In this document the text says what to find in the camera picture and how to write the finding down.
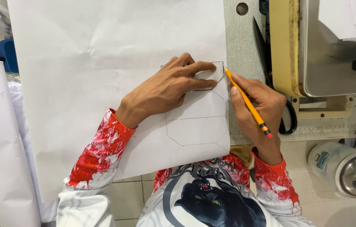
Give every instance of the yellow pencil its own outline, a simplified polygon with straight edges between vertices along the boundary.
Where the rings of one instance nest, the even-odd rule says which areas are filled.
[[[230,79],[232,85],[235,86],[236,88],[238,88],[238,90],[240,90],[241,95],[244,98],[246,106],[248,107],[248,109],[251,112],[252,116],[254,117],[255,121],[258,123],[259,127],[261,127],[263,133],[266,135],[266,137],[273,138],[272,133],[267,128],[265,122],[262,120],[261,116],[256,111],[255,107],[252,105],[251,101],[248,99],[248,97],[246,96],[244,91],[240,88],[240,86],[238,86],[238,84],[234,80],[232,80],[231,72],[226,67],[224,67],[224,70],[226,71],[226,74],[227,74],[228,78]]]

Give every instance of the hand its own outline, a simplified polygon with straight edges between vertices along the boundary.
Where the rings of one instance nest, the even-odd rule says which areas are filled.
[[[247,109],[240,91],[236,87],[231,88],[231,103],[235,111],[235,117],[242,133],[251,139],[258,148],[256,154],[262,161],[269,165],[277,165],[282,162],[280,153],[280,139],[278,137],[279,126],[286,105],[286,97],[259,80],[247,80],[239,75],[232,75],[232,79],[250,96],[250,101],[258,103],[256,111],[260,114],[266,126],[271,131],[273,138],[267,138],[252,114]]]
[[[186,92],[217,84],[217,80],[191,78],[204,70],[216,70],[216,66],[210,62],[195,62],[188,53],[171,58],[160,71],[122,99],[116,117],[126,127],[135,128],[151,115],[180,107]]]

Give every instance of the black scissors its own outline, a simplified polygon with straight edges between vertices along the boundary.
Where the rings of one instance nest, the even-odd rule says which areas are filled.
[[[254,30],[256,45],[258,47],[259,58],[260,58],[261,64],[262,64],[263,73],[265,74],[265,80],[266,80],[265,83],[270,88],[275,90],[275,88],[273,87],[273,80],[270,76],[272,73],[270,44],[265,43],[265,40],[263,39],[263,36],[262,36],[262,32],[259,29],[258,24],[256,23],[255,17],[253,18],[253,30]],[[282,118],[282,120],[280,122],[280,126],[279,126],[279,133],[285,134],[285,135],[290,135],[297,129],[297,115],[296,115],[296,111],[294,111],[294,108],[291,105],[291,102],[289,100],[287,100],[286,106],[290,113],[291,126],[290,126],[289,130],[286,130],[286,126],[285,126],[285,123],[283,122],[283,118]]]

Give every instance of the long-sleeve shirt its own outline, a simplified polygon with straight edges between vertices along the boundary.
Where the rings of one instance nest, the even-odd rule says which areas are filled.
[[[64,179],[58,227],[114,227],[112,182],[126,144],[135,132],[109,109],[92,141]],[[154,191],[137,227],[312,227],[286,171],[255,157],[257,196],[249,189],[249,170],[233,155],[168,168],[156,173]]]

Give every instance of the shirt sleeve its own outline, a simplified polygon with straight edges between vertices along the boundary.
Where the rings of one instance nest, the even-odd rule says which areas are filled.
[[[311,221],[302,216],[299,196],[292,186],[285,160],[270,166],[255,155],[256,147],[252,153],[255,157],[257,199],[262,206],[284,227],[314,227]]]
[[[124,126],[109,109],[92,139],[75,163],[57,213],[58,227],[115,226],[109,207],[112,198],[104,194],[118,168],[126,144],[135,132]]]

